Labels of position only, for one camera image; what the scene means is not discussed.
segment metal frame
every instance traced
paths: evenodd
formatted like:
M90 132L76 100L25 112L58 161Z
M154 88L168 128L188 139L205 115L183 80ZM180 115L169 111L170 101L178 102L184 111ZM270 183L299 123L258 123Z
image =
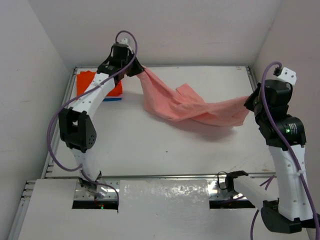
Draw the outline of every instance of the metal frame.
M35 180L29 180L29 181L26 181L25 183L25 186L22 192L22 197L19 203L19 207L16 211L13 224L11 226L8 240L18 240L22 225L25 220L27 209L30 203L30 198L35 187L35 183L36 183Z
M252 178L269 178L272 176L270 173L263 174L249 174ZM225 188L224 179L226 175L219 175L219 183L221 188ZM231 198L236 199L242 196L236 192L227 192L223 191L218 186L218 176L214 175L163 175L163 176L123 176L123 177L103 177L101 179L102 183L107 183L108 185L114 187L118 192L120 190L120 181L121 180L150 180L150 181L179 181L179 180L206 180L207 181L207 190L208 197L210 201L223 201L230 200ZM108 189L107 194L104 197L104 201L114 201L117 199L116 192L113 189ZM93 201L94 196L86 191L83 187L80 186L80 182L77 181L75 191L74 191L74 201ZM241 201L247 200L246 197L241 198Z

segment red cloth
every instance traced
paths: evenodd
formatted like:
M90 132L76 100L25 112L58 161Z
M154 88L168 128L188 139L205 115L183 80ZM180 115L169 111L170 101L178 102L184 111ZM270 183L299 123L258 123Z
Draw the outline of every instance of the red cloth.
M233 127L241 126L249 113L244 107L248 96L206 103L188 84L172 90L148 68L137 77L143 90L144 109L169 121L193 119L203 124Z

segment pink cloth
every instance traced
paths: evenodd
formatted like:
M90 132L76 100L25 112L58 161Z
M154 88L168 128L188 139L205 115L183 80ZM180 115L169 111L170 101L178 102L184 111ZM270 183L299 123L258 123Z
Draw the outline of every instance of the pink cloth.
M193 119L203 124L233 127L241 126L249 113L244 107L248 96L205 103L188 84L174 91L148 68L137 77L143 90L144 109L169 121Z

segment white panel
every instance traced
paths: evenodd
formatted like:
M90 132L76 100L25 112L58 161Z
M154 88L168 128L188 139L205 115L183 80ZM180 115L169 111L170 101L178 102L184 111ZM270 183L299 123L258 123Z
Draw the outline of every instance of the white panel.
M71 73L27 0L1 1L0 31L0 240L5 240L26 180L41 176L47 126Z
M118 214L71 209L75 186L76 180L38 180L19 240L250 239L256 209L209 209L203 180L121 181ZM307 240L308 236L305 230L291 235L269 232L258 216L254 239Z
M188 83L207 102L252 93L245 67L155 67L151 70L171 88ZM243 126L233 128L193 120L172 123L143 109L143 92L137 77L124 79L123 88L123 99L101 103L93 118L97 140L92 149L104 176L274 171L252 113ZM71 151L62 141L56 156L64 166L76 167ZM52 177L78 174L55 165Z
M282 0L29 0L70 66L100 64L120 30L143 64L250 65Z

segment cable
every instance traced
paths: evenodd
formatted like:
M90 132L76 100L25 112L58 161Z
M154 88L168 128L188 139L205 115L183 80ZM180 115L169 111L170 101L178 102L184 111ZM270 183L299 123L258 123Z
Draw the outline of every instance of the cable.
M272 180L275 178L275 176L271 176L267 181L263 182L260 184L260 187L262 187L263 185L265 185L264 189L267 190L270 183L272 182ZM259 214L259 210L257 210L253 216L253 219L252 219L252 223L251 223L251 228L250 228L250 240L254 240L254 227L255 227L255 222L256 222L256 219L257 219L257 216Z
M270 70L270 68L274 65L278 65L280 68L282 68L282 64L281 62L278 61L274 61L272 63L270 63L264 70L263 75L262 75L262 80L261 80L261 97L262 97L262 103L263 103L263 107L264 110L266 112L266 115L270 121L270 124L272 125L273 129L275 130L275 132L278 134L278 136L280 137L280 139L283 141L283 143L285 144L285 146L288 148L288 151L290 152L292 159L294 161L295 167L298 171L301 170L301 166L299 164L299 160L294 152L294 150L292 149L292 147L290 146L290 143L287 141L286 137L281 133L281 131L279 130L279 128L277 127L277 124L275 123L269 108L268 108L268 103L267 103L267 98L266 98L266 91L265 91L265 86L266 86L266 78L267 78L267 73ZM313 215L313 219L314 219L314 224L315 224L315 240L320 240L320 226L319 226L319 220L318 220L318 215L317 215L317 211L316 211L316 207L314 205L314 202L312 200L310 191L308 189L305 177L303 174L300 174L300 179L301 179L301 183L303 185L303 188L305 190L305 194L308 198L308 201L310 203L310 207L312 210L312 215Z
M135 36L134 36L132 33L130 33L129 31L122 30L122 31L118 32L118 34L116 35L116 37L115 37L115 42L117 42L118 36L119 36L121 33L129 34L129 35L132 37L132 39L133 39L133 41L134 41L134 45L135 45L135 51L134 51L133 57L132 57L132 59L130 60L130 62L129 62L126 66L124 66L121 70L117 71L116 73L110 75L107 79L103 80L103 81L101 82L101 85L105 84L108 80L114 78L115 76L117 76L117 75L121 74L123 71L125 71L125 70L134 62L135 58L137 57L138 43L137 43L137 40L136 40ZM54 123L56 122L56 120L58 119L59 113L60 113L66 106L68 106L68 105L69 105L70 103L72 103L73 101L75 101L75 100L77 100L77 99L79 99L79 98L81 98L81 97L83 97L83 96L85 96L85 95L87 95L87 94L89 94L89 93L92 93L93 91L97 90L98 88L100 88L99 85L97 85L96 87L90 89L89 91L86 91L86 92L84 92L83 94L81 94L81 95L79 95L79 96L76 96L76 97L70 99L69 101L67 101L66 103L64 103L64 104L58 109L58 111L56 111L56 113L53 115L53 117L51 118L50 123L49 123L49 125L48 125L48 129L47 129L47 132L46 132L46 145L47 145L48 151L49 151L49 153L50 153L50 156L52 157L53 161L54 161L61 169L65 170L65 171L67 171L67 172L77 171L77 170L79 170L82 166L79 165L79 166L77 166L76 168L67 168L67 167L63 166L63 165L58 161L58 159L56 158L55 153L54 153L54 151L53 151L53 149L52 149L52 147L51 147L51 142L52 142L51 132L52 132L52 129L53 129L53 125L54 125Z

